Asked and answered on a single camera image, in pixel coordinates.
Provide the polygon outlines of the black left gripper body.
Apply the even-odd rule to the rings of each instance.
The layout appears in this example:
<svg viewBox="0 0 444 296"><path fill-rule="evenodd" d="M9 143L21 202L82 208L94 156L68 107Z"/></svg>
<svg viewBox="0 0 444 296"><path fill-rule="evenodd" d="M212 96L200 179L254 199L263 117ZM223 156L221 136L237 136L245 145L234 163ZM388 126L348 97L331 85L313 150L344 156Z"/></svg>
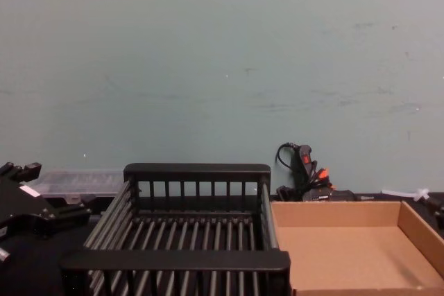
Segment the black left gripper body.
<svg viewBox="0 0 444 296"><path fill-rule="evenodd" d="M47 220L51 210L37 191L1 177L1 229L32 229Z"/></svg>

